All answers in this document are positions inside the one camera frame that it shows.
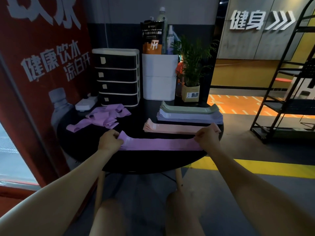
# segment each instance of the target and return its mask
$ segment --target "gray wall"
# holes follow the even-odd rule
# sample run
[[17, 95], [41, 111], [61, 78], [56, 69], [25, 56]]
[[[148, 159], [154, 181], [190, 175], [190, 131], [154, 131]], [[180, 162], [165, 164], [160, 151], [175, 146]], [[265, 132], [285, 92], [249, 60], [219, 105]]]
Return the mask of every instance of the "gray wall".
[[166, 8], [170, 24], [214, 25], [219, 0], [83, 0], [88, 23], [139, 24]]
[[[293, 11], [296, 19], [309, 0], [230, 0], [225, 18], [224, 31], [219, 47], [219, 59], [267, 59], [279, 60], [286, 48], [296, 22], [285, 30], [265, 30], [274, 22], [271, 11]], [[315, 2], [308, 8], [305, 15], [313, 13]], [[231, 16], [234, 10], [239, 11], [266, 11], [264, 24], [260, 30], [231, 30]], [[301, 23], [307, 25], [309, 20]], [[286, 55], [290, 60], [300, 42], [302, 33], [295, 35], [294, 41]]]

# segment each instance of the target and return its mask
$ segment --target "pink resistance band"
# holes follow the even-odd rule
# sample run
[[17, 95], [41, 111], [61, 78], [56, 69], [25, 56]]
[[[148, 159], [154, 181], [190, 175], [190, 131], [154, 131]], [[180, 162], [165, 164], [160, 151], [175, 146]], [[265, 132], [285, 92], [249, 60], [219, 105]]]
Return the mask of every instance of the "pink resistance band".
[[[215, 132], [221, 132], [218, 125], [211, 123], [210, 127]], [[151, 119], [148, 119], [143, 126], [145, 132], [159, 132], [159, 133], [173, 133], [173, 134], [190, 134], [195, 135], [201, 128], [200, 126], [185, 126], [185, 125], [173, 125], [173, 124], [158, 124], [153, 123]]]
[[111, 104], [107, 107], [97, 107], [85, 116], [87, 118], [82, 119], [76, 125], [69, 124], [66, 129], [76, 132], [90, 124], [113, 129], [118, 125], [116, 118], [122, 118], [128, 115], [131, 115], [131, 113], [122, 104]]
[[127, 151], [202, 151], [199, 144], [193, 139], [147, 139], [131, 138], [121, 131], [118, 139], [124, 143], [120, 150]]

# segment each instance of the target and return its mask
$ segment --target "hand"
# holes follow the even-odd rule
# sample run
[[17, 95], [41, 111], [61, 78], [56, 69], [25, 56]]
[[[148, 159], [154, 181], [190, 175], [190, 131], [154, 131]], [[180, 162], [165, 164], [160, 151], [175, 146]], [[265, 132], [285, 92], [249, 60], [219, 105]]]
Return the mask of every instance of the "hand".
[[117, 139], [119, 132], [111, 129], [100, 137], [99, 150], [108, 150], [112, 154], [116, 153], [124, 143], [123, 139]]
[[197, 131], [194, 139], [208, 154], [215, 150], [221, 150], [219, 133], [215, 132], [210, 126]]

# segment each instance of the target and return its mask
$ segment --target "leg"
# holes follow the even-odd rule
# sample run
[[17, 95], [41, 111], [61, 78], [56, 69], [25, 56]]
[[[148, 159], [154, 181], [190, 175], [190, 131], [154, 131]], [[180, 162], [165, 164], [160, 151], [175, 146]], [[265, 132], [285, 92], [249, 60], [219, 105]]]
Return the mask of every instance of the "leg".
[[105, 172], [101, 171], [97, 180], [96, 198], [95, 198], [95, 205], [94, 205], [94, 219], [102, 203], [104, 180], [105, 180]]
[[105, 200], [94, 219], [89, 236], [126, 236], [124, 213], [116, 199]]
[[179, 190], [167, 197], [165, 230], [167, 236], [205, 236], [197, 216]]
[[181, 174], [181, 168], [175, 169], [175, 178], [177, 184], [177, 190], [182, 190], [183, 188], [183, 176]]

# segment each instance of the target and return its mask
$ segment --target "black tabletop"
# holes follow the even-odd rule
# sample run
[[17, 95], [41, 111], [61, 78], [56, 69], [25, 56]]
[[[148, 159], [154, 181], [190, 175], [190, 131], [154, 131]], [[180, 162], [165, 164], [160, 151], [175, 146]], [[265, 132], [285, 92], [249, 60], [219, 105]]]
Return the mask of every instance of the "black tabletop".
[[[168, 105], [200, 106], [204, 104], [184, 103], [181, 99], [166, 101]], [[116, 131], [124, 131], [132, 138], [164, 138], [164, 139], [188, 139], [193, 135], [165, 134], [144, 132], [144, 123], [150, 118], [154, 123], [180, 124], [207, 126], [201, 123], [179, 123], [157, 121], [157, 112], [161, 101], [141, 100], [137, 107], [128, 108], [130, 116], [117, 118], [119, 124], [114, 128]], [[70, 110], [60, 121], [57, 128], [57, 137], [63, 150], [72, 158], [83, 162], [97, 151], [99, 138], [109, 129], [105, 127], [89, 125], [76, 133], [66, 130], [69, 124], [77, 124], [85, 118], [88, 112], [77, 112], [74, 108]], [[219, 138], [223, 135], [224, 126]], [[112, 156], [103, 168], [106, 172], [124, 174], [150, 174], [173, 170], [193, 163], [206, 155], [205, 151], [118, 151]]]

